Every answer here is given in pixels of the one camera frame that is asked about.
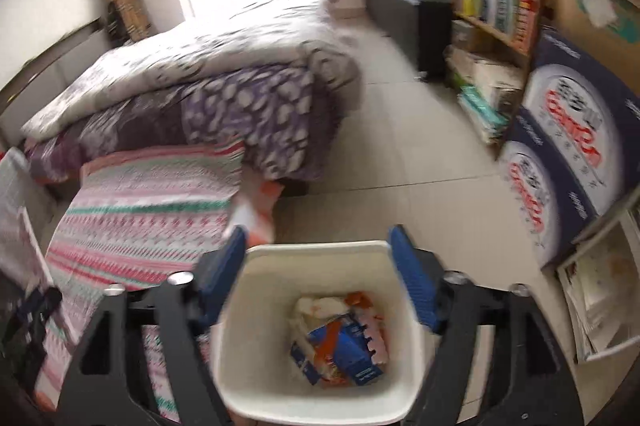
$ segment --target purple patterned blanket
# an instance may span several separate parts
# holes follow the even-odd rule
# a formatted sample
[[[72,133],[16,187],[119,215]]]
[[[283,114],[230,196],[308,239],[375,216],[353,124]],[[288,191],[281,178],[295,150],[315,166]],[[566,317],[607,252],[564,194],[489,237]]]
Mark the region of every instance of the purple patterned blanket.
[[[240,136],[245,162],[271,180],[321,177],[342,103],[306,67],[270,65],[147,92],[81,119],[26,150],[43,182],[83,164],[148,146],[221,145]]]

